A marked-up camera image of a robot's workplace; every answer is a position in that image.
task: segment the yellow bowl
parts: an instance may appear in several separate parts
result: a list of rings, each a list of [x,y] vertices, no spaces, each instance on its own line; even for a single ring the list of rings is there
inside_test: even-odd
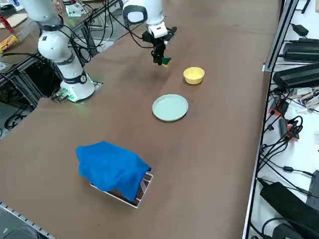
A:
[[[199,67],[189,67],[184,70],[184,77],[187,83],[197,85],[203,81],[205,71]]]

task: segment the plate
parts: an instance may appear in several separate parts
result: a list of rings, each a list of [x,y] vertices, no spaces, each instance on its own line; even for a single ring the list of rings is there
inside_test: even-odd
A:
[[[176,121],[188,111],[188,102],[183,96],[163,95],[153,103],[153,114],[163,121]]]

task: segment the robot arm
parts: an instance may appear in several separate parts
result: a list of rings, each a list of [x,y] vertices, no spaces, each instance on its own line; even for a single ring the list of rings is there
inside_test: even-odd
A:
[[[79,59],[68,47],[71,31],[57,14],[51,0],[20,0],[28,16],[38,23],[42,30],[38,50],[42,56],[53,61],[63,75],[61,92],[68,95],[69,100],[77,102],[90,97],[95,87],[82,68]],[[142,39],[153,44],[153,60],[159,65],[166,64],[164,58],[167,42],[177,28],[168,29],[164,23],[161,0],[122,0],[123,16],[128,23],[146,23],[147,31]]]
[[[167,65],[170,58],[164,57],[167,43],[174,37],[177,27],[166,28],[161,0],[122,0],[123,17],[130,24],[146,23],[147,31],[142,40],[153,45],[153,62]]]
[[[130,24],[145,22],[154,38],[167,35],[161,0],[123,0],[123,4],[123,17]]]

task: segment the brown table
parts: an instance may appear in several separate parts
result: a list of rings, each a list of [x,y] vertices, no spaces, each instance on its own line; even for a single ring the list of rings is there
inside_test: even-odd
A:
[[[43,99],[0,143],[0,199],[58,239],[241,237],[279,3],[166,0],[165,9],[167,26],[178,27],[170,68],[126,36],[87,65],[104,85],[86,105]],[[189,66],[206,70],[202,84],[184,83]],[[189,102],[180,121],[152,115],[168,93]],[[153,168],[139,209],[79,176],[76,147],[101,140]]]

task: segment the blue cloth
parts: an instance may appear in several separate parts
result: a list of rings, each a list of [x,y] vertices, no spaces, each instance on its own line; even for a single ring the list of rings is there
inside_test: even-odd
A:
[[[102,141],[76,148],[79,173],[98,189],[118,189],[128,200],[133,201],[140,183],[151,168],[141,158],[124,148]]]

